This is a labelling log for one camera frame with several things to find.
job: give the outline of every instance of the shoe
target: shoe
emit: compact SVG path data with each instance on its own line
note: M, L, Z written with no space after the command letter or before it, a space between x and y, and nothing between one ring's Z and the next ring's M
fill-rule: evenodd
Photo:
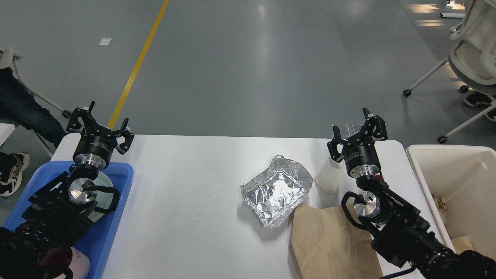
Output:
M493 109L490 112L486 113L486 118L493 122L496 122L496 109Z
M0 194L0 197L8 197L17 191L22 183L22 171L29 166L31 157L27 153L11 154L17 159L16 165L11 169L7 182L0 182L1 188L5 191Z
M490 106L493 101L489 96L482 94L480 92L472 92L470 95L465 97L463 100L465 104L469 107L476 107L478 105Z

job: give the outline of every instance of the aluminum foil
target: aluminum foil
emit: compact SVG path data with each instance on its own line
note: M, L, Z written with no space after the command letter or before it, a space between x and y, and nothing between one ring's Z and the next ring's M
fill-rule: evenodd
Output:
M303 201L312 183L300 163L277 155L266 170L241 185L241 196L264 227L275 228Z

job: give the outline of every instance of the person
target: person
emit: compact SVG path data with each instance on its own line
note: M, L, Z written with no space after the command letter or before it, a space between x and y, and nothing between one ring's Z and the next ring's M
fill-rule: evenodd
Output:
M12 57L0 54L0 118L13 120L26 129L33 129L58 147L67 134L50 111L40 106L28 89L13 75ZM30 162L27 153L0 152L0 196L12 195L22 182L22 171Z
M10 67L0 69L0 118L14 120L28 130L33 129L55 147L66 135L60 122L35 101L27 88L14 77Z
M29 166L31 157L27 153L7 154L0 152L0 197L8 197L22 183L22 171Z
M477 91L470 93L470 95L464 99L465 104L469 107L476 107L478 105L490 106L492 101L493 100L489 96ZM486 118L496 122L496 109L486 113Z

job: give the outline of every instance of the white office chair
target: white office chair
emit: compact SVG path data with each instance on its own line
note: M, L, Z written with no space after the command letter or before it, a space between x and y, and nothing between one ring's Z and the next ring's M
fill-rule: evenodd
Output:
M468 124L476 121L489 111L496 109L496 0L474 0L466 7L466 16L450 40L458 41L448 57L436 65L419 81L403 91L408 97L412 91L430 75L441 68L446 62L453 72L466 84L460 87L462 92L469 87L484 93L491 100L490 107L456 127L445 135L437 138L439 143L445 143L448 137L458 132Z

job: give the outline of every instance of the caster wheel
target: caster wheel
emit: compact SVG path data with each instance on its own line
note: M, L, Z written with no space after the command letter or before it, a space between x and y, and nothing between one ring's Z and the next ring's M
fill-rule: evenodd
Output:
M412 91L411 91L411 90L409 90L409 89L405 89L405 90L403 90L403 95L404 95L405 97L408 97L408 96L412 95Z
M462 93L467 92L467 91L468 91L468 89L469 89L469 87L468 87L468 86L466 86L466 85L462 85L462 86L460 86L460 91L461 91Z
M62 111L62 116L64 116L65 118L69 118L70 115L71 115L70 111L68 111L68 110Z
M437 142L439 142L439 144L443 144L443 143L446 143L448 141L448 138L445 137L445 136L439 136L437 138Z

